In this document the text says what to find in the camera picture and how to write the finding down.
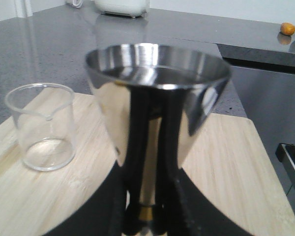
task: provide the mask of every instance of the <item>clear glass beaker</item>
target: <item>clear glass beaker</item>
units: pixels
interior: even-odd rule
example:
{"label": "clear glass beaker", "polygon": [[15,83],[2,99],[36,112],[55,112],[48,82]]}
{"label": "clear glass beaker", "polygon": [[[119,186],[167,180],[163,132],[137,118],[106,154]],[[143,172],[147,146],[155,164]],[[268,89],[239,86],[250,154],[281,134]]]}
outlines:
{"label": "clear glass beaker", "polygon": [[51,171],[73,159],[73,98],[71,88],[53,83],[24,85],[6,95],[26,166]]}

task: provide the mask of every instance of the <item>small orange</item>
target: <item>small orange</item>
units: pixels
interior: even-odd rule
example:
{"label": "small orange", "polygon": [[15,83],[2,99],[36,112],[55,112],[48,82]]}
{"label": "small orange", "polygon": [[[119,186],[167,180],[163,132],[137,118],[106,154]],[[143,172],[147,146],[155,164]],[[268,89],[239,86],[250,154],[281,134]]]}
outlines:
{"label": "small orange", "polygon": [[295,26],[291,23],[282,23],[281,24],[281,33],[284,35],[293,35],[295,32]]}

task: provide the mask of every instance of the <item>cutting board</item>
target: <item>cutting board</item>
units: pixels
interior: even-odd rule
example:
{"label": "cutting board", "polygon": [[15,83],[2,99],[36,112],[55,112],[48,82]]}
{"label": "cutting board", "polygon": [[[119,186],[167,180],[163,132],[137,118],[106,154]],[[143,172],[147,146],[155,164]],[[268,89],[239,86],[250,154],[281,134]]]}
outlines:
{"label": "cutting board", "polygon": [[[73,107],[77,153],[53,172],[26,168],[12,118],[0,125],[0,236],[35,236],[54,228],[113,166],[113,146],[93,96],[76,93]],[[295,216],[251,120],[211,114],[183,168],[217,208],[251,234],[295,236]]]}

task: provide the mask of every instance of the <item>stainless steel jigger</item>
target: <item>stainless steel jigger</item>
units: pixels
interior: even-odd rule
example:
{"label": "stainless steel jigger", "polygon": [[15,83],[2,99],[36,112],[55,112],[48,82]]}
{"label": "stainless steel jigger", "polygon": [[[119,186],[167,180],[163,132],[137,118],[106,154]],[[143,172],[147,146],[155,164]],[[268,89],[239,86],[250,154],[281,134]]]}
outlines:
{"label": "stainless steel jigger", "polygon": [[86,62],[130,194],[123,233],[191,235],[177,172],[230,77],[229,65],[150,43],[95,50]]}

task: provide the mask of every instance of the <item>speckled countertop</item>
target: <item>speckled countertop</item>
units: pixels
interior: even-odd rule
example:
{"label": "speckled countertop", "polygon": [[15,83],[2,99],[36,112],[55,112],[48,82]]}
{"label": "speckled countertop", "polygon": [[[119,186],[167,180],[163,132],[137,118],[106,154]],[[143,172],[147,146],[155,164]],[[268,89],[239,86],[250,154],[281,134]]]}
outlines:
{"label": "speckled countertop", "polygon": [[[200,50],[216,56],[295,66],[295,35],[278,42],[279,25],[150,9],[144,17],[100,15],[93,2],[34,13],[0,22],[0,123],[10,116],[3,103],[11,89],[54,82],[90,93],[84,56],[113,44],[154,42]],[[215,112],[245,117],[232,83]]]}

